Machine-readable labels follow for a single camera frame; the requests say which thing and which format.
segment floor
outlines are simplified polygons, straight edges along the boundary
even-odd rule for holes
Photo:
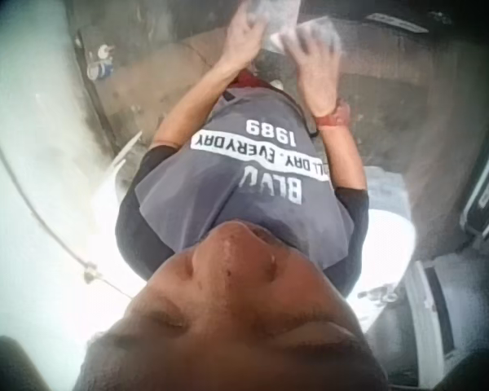
[[[143,132],[139,156],[126,169],[129,182],[160,121],[217,60],[233,4],[71,3],[71,29],[81,34],[89,62],[100,45],[115,46],[113,74],[94,83],[114,152]],[[322,10],[305,7],[300,19]],[[404,176],[419,237],[416,259],[453,251],[466,239],[460,209],[489,132],[489,42],[428,40],[375,24],[335,22],[346,48],[340,94],[353,108],[365,165]],[[264,52],[256,66],[298,99],[295,69],[285,57]]]

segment man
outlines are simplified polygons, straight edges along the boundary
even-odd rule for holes
[[[123,201],[118,244],[148,284],[91,345],[76,389],[387,388],[341,296],[359,276],[368,197],[337,107],[339,54],[311,32],[284,36],[333,191],[297,105],[240,74],[267,24],[247,7]]]

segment cable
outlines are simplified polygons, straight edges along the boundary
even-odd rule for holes
[[[18,191],[18,194],[20,195],[21,199],[24,201],[25,205],[27,208],[30,210],[31,214],[35,218],[35,220],[42,226],[43,230],[78,264],[80,264],[81,267],[84,268],[84,279],[86,283],[92,283],[95,280],[102,281],[111,288],[117,290],[119,293],[122,295],[128,297],[129,299],[132,299],[130,295],[127,295],[124,293],[120,288],[116,287],[113,283],[109,282],[106,280],[97,270],[96,264],[92,262],[88,262],[84,260],[82,257],[80,257],[78,254],[76,254],[46,223],[46,221],[43,219],[43,217],[38,213],[36,208],[34,207],[33,203],[31,200],[27,197],[25,194],[24,189],[20,185],[20,182],[18,181],[18,178],[15,176],[15,173],[13,172],[11,166],[9,165],[9,162],[7,161],[7,158],[3,152],[3,150],[0,147],[0,161],[2,162],[4,168],[6,169],[7,174],[9,175],[10,180],[13,183],[13,186],[15,189]]]

